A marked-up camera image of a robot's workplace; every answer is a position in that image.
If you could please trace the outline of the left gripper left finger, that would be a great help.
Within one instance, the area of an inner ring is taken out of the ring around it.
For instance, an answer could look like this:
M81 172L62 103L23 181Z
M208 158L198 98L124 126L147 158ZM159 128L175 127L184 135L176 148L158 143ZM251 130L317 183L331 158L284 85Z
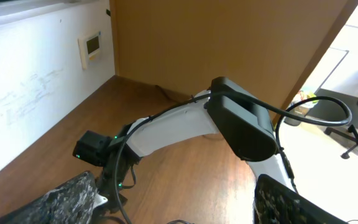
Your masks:
M85 171L31 203L0 217L0 223L89 223L96 194L94 175Z

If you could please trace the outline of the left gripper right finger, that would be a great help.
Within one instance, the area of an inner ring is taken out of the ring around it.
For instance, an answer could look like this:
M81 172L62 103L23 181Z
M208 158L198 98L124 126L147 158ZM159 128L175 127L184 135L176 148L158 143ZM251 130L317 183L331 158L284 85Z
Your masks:
M258 177L254 191L254 223L344 224L267 174Z

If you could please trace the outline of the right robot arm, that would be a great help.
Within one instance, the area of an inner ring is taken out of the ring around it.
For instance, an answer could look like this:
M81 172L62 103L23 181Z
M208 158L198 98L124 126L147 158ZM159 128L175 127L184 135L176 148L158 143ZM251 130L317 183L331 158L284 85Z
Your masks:
M267 109L230 79L217 77L194 98L139 118L114 137L85 132L73 156L103 169L93 207L116 212L126 202L119 193L126 173L143 157L177 142L217 133L256 177L268 175L294 190L294 176L273 134Z

